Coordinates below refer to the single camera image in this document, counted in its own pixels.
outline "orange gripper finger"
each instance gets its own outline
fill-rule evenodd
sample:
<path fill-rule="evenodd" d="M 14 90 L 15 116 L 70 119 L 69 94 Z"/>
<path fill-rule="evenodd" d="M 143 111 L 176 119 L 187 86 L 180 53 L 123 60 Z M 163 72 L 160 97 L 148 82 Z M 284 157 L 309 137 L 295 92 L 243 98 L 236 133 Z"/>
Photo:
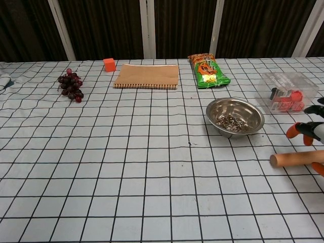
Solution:
<path fill-rule="evenodd" d="M 312 163 L 312 168 L 319 173 L 321 176 L 324 176 L 324 165 L 317 163 L 317 162 L 313 162 Z"/>
<path fill-rule="evenodd" d="M 286 132 L 286 136 L 287 138 L 294 138 L 296 137 L 298 134 L 300 134 L 300 132 L 297 131 L 296 129 L 296 124 L 298 123 L 295 123 L 293 124 Z"/>
<path fill-rule="evenodd" d="M 313 138 L 304 135 L 304 144 L 306 146 L 312 145 L 313 144 L 313 140 L 314 140 Z"/>

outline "wooden dowel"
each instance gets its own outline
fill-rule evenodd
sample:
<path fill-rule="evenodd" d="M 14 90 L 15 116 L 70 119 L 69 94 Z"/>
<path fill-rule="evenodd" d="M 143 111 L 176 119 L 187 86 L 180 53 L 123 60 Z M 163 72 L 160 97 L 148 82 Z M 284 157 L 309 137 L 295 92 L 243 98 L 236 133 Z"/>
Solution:
<path fill-rule="evenodd" d="M 313 162 L 324 163 L 324 150 L 282 153 L 270 156 L 270 163 L 276 167 L 309 165 Z"/>

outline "small orange block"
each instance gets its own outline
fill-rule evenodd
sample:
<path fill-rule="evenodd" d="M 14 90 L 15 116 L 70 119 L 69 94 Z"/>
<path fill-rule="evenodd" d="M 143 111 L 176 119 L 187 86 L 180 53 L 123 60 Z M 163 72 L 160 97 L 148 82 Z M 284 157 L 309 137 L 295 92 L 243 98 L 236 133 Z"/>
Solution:
<path fill-rule="evenodd" d="M 112 58 L 103 59 L 103 63 L 105 64 L 106 72 L 116 71 L 115 61 Z"/>

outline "snack bag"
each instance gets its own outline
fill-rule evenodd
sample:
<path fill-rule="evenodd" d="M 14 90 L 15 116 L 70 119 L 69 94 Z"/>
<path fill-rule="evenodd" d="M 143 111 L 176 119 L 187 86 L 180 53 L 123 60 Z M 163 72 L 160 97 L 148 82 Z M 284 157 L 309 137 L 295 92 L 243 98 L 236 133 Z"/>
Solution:
<path fill-rule="evenodd" d="M 196 73 L 199 89 L 227 85 L 230 83 L 230 79 L 222 73 L 217 65 L 213 54 L 194 54 L 188 56 L 188 58 Z"/>

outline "notebook spiral binding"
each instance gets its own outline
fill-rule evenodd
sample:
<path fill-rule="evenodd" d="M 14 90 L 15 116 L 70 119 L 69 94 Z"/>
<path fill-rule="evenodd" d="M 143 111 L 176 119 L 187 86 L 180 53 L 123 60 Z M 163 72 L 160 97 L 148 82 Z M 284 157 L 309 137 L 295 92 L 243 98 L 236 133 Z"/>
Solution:
<path fill-rule="evenodd" d="M 173 89 L 178 85 L 150 85 L 150 84 L 114 84 L 114 88 L 147 88 L 147 89 Z"/>

